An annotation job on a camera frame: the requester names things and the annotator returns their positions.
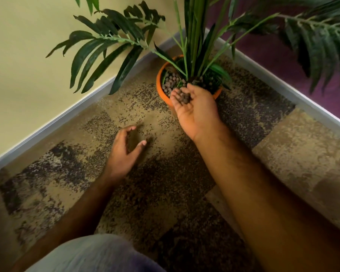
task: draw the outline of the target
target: person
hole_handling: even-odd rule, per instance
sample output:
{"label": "person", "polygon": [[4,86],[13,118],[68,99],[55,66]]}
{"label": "person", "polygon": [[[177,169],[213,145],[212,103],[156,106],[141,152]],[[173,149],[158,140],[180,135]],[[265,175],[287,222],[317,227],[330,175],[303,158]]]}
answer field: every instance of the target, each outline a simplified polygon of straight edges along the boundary
{"label": "person", "polygon": [[[340,271],[340,230],[288,190],[229,130],[212,95],[197,86],[182,88],[191,102],[171,101],[222,191],[245,241],[265,271]],[[124,239],[93,235],[115,188],[146,146],[128,153],[120,130],[107,164],[82,197],[13,266],[12,272],[164,271]]]}

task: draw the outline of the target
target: flower pot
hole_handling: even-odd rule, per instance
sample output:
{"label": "flower pot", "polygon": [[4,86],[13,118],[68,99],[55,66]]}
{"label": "flower pot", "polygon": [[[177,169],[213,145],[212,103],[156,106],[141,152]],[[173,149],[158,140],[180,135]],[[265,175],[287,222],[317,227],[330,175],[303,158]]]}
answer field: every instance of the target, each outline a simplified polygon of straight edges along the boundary
{"label": "flower pot", "polygon": [[[157,92],[159,94],[159,96],[161,97],[162,100],[164,100],[164,102],[166,104],[168,104],[168,106],[171,108],[172,107],[172,102],[170,101],[170,98],[168,98],[168,96],[164,93],[164,91],[162,90],[162,86],[161,86],[161,74],[163,72],[163,70],[169,66],[170,63],[169,62],[166,62],[162,67],[161,69],[159,70],[159,73],[157,74],[157,77],[156,77],[156,88],[157,88]],[[213,94],[213,98],[214,99],[217,99],[217,97],[220,95],[220,92],[222,91],[222,87],[220,86],[219,87],[219,90],[217,90],[215,92],[215,94]]]}

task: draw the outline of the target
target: white baseboard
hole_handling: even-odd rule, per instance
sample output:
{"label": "white baseboard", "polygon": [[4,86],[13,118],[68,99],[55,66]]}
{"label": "white baseboard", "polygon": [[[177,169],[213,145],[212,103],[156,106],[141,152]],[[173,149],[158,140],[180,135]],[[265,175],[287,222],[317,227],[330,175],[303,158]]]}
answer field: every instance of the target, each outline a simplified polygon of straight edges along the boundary
{"label": "white baseboard", "polygon": [[[179,41],[180,33],[179,32],[176,33],[174,37]],[[159,47],[162,50],[166,51],[175,45],[176,45],[175,41],[172,38],[169,38],[168,40],[160,44]],[[157,58],[157,55],[153,53],[148,53],[145,56],[143,56],[141,59],[139,59],[136,62],[131,72],[128,74],[127,78],[131,78],[135,76],[136,74],[138,74],[143,69],[143,65],[149,64],[155,58]],[[89,105],[100,100],[105,95],[108,95],[109,92],[111,91],[111,87],[112,87],[114,79],[115,79],[115,76],[111,78],[109,81],[107,81],[105,84],[103,84],[101,87],[99,87],[98,89],[86,95],[86,97],[82,98],[72,107],[64,111],[57,118],[53,119],[48,124],[38,129],[32,135],[28,136],[27,138],[22,140],[20,143],[12,147],[9,151],[1,155],[0,156],[0,169],[5,167],[7,164],[9,164],[15,158],[23,154],[25,151],[27,151],[28,149],[36,145],[36,143],[41,141],[43,138],[48,136],[50,133],[54,132],[57,128],[62,126],[64,123],[68,122],[70,119],[75,117],[81,111],[86,109]]]}
{"label": "white baseboard", "polygon": [[[219,49],[224,45],[224,43],[225,40],[218,38],[214,46]],[[228,49],[224,54],[232,57],[232,52],[230,49]],[[297,89],[275,76],[273,73],[259,65],[254,60],[250,59],[239,50],[236,50],[235,62],[236,64],[248,70],[254,76],[261,79],[268,86],[289,99],[300,109],[304,110],[308,115],[321,122],[340,137],[340,118],[321,107],[306,95],[300,93]]]}

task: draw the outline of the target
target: forearm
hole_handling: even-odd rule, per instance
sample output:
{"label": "forearm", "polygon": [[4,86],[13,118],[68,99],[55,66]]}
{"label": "forearm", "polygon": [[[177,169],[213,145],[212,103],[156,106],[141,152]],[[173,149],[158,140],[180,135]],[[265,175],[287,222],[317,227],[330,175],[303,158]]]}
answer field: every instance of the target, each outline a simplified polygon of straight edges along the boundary
{"label": "forearm", "polygon": [[113,193],[112,182],[99,177],[79,201],[14,265],[12,272],[22,272],[59,245],[94,233]]}
{"label": "forearm", "polygon": [[290,192],[223,124],[195,142],[266,270],[340,269],[340,231]]}

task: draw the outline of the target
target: beige wall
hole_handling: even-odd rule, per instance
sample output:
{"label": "beige wall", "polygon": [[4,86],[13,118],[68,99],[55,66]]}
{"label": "beige wall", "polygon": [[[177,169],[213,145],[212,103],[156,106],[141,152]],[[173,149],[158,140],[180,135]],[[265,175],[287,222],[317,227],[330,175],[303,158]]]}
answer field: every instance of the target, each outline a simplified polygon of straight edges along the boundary
{"label": "beige wall", "polygon": [[[100,0],[100,8],[122,12],[141,1]],[[166,16],[171,33],[177,32],[172,0],[145,1]],[[178,2],[182,14],[183,0]],[[80,46],[65,58],[56,52],[45,59],[70,32],[88,30],[73,18],[90,16],[86,1],[81,3],[78,8],[75,0],[0,0],[0,155],[86,96],[69,89],[71,62]],[[168,37],[160,30],[154,35],[157,44]],[[119,57],[91,91],[115,76],[123,59]]]}

